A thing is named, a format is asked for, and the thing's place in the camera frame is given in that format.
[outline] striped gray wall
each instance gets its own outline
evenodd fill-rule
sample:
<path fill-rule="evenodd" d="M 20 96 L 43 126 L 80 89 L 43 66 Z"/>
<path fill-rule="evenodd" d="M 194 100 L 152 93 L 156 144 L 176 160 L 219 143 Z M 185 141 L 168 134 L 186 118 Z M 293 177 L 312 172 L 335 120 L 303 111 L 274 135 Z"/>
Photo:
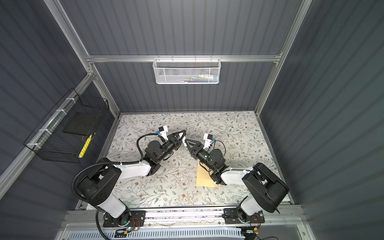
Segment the striped gray wall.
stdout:
<path fill-rule="evenodd" d="M 41 0 L 0 1 L 0 173 L 35 126 L 86 72 Z M 91 84 L 84 94 L 100 96 Z M 77 200 L 73 176 L 94 163 L 114 121 L 110 112 L 81 164 L 34 157 L 0 200 L 0 239 L 54 239 Z"/>
<path fill-rule="evenodd" d="M 0 173 L 85 76 L 43 1 L 0 1 Z"/>
<path fill-rule="evenodd" d="M 91 55 L 273 55 L 299 0 L 61 1 Z"/>
<path fill-rule="evenodd" d="M 218 84 L 157 84 L 152 63 L 96 63 L 121 112 L 254 110 L 274 63 L 222 63 Z"/>
<path fill-rule="evenodd" d="M 317 239 L 383 239 L 384 1 L 314 1 L 261 118 Z"/>

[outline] leaf pattern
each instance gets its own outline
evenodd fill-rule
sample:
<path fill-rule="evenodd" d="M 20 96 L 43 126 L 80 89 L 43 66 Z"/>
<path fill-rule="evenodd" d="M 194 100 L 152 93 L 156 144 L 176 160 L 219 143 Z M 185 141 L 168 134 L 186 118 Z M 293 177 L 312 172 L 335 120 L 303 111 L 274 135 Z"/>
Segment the leaf pattern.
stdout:
<path fill-rule="evenodd" d="M 187 138 L 202 143 L 204 133 L 212 134 L 225 144 L 225 164 L 230 167 L 250 167 L 262 162 L 279 176 L 252 111 L 123 115 L 107 157 L 119 162 L 140 159 L 136 147 L 138 137 L 156 132 L 158 127 L 164 125 L 168 126 L 169 133 L 186 129 Z M 141 139 L 139 145 L 142 151 L 152 140 L 159 138 L 148 136 Z M 220 142 L 216 143 L 215 148 L 224 153 Z M 169 159 L 161 162 L 155 174 L 123 179 L 116 183 L 113 192 L 131 208 L 236 204 L 250 194 L 243 185 L 197 187 L 197 164 L 198 161 L 182 146 Z"/>

